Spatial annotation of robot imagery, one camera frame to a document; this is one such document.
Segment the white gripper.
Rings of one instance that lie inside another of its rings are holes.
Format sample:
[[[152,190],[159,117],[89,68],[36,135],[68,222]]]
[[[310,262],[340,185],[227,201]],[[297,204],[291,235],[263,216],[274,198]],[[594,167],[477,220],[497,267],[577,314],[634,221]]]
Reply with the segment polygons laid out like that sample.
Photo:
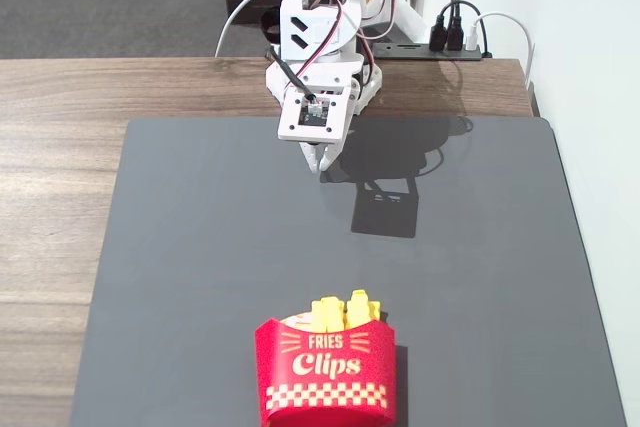
[[[265,74],[268,90],[282,104],[286,90],[290,87],[295,89],[296,86],[290,84],[289,78],[275,61]],[[349,90],[349,102],[354,102],[354,107],[349,109],[354,115],[362,113],[382,85],[381,69],[375,64],[373,68],[365,65],[364,57],[336,62],[316,61],[299,74],[299,78],[318,101],[323,96],[340,95]],[[326,171],[343,150],[342,144],[327,144],[319,162],[314,144],[300,142],[299,147],[312,173]]]

